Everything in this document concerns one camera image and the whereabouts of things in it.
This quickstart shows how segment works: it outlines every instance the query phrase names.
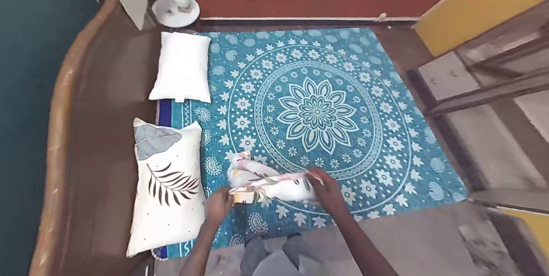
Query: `palm leaf print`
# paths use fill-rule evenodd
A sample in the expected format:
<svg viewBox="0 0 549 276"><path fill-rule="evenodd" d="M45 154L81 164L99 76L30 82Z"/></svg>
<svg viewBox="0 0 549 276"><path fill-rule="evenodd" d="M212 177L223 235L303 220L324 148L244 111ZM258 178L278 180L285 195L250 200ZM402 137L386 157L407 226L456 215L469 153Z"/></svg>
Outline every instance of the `palm leaf print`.
<svg viewBox="0 0 549 276"><path fill-rule="evenodd" d="M169 206L170 197L173 198L173 202L181 205L180 197L190 200L192 195L198 193L197 188L200 186L200 178L191 179L190 175L185 175L185 172L182 171L170 172L168 170L170 166L171 162L163 169L153 170L147 164L150 172L149 194L157 197L160 205L165 203Z"/></svg>

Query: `blue mandala bedsheet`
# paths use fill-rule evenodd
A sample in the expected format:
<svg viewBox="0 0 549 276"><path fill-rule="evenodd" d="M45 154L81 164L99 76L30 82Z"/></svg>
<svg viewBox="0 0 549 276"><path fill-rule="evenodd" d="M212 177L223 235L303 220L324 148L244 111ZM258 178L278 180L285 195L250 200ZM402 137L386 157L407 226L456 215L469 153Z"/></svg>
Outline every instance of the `blue mandala bedsheet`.
<svg viewBox="0 0 549 276"><path fill-rule="evenodd" d="M324 168L358 221L462 201L467 191L410 92L368 28L205 33L212 103L160 103L160 124L202 126L206 195L228 185L231 153L281 172ZM279 237L322 228L331 217L296 202L239 205L213 248L248 234ZM169 259L193 241L168 245Z"/></svg>

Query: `pillow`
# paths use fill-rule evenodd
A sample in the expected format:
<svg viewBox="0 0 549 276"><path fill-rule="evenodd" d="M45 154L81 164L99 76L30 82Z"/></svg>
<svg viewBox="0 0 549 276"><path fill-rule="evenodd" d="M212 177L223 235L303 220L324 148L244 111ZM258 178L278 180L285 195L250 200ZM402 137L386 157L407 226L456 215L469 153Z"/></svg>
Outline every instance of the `pillow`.
<svg viewBox="0 0 549 276"><path fill-rule="evenodd" d="M250 160L250 150L230 157L227 178L234 202L280 201L315 202L316 196L305 172L280 174L263 163Z"/></svg>
<svg viewBox="0 0 549 276"><path fill-rule="evenodd" d="M139 181L127 257L197 237L206 200L197 122L177 130L136 118L134 133Z"/></svg>
<svg viewBox="0 0 549 276"><path fill-rule="evenodd" d="M208 49L210 38L162 32L158 75L149 99L196 99L210 103Z"/></svg>

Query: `gray leaf print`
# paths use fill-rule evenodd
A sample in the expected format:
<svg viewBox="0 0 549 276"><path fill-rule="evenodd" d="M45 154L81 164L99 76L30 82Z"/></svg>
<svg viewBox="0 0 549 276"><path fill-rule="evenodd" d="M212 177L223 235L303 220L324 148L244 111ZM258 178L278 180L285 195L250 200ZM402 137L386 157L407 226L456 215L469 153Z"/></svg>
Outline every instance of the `gray leaf print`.
<svg viewBox="0 0 549 276"><path fill-rule="evenodd" d="M175 142L181 140L179 132L152 125L134 127L137 160L145 160L154 154L166 152Z"/></svg>

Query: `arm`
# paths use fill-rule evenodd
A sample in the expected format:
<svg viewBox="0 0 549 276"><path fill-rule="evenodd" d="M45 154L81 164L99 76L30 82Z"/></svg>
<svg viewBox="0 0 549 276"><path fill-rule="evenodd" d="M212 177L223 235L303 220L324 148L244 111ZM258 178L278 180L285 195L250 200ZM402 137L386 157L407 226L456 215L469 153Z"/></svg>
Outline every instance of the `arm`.
<svg viewBox="0 0 549 276"><path fill-rule="evenodd" d="M206 202L206 220L200 227L193 249L183 264L180 276L203 276L210 254L211 243L214 241L217 227L221 224L233 205L233 196L229 194L230 187L218 188Z"/></svg>
<svg viewBox="0 0 549 276"><path fill-rule="evenodd" d="M317 174L324 182L323 186L312 176L307 176L322 207L334 218L362 275L397 275L393 267L354 220L347 208L347 203L343 200L339 183L322 169L314 168L309 171Z"/></svg>

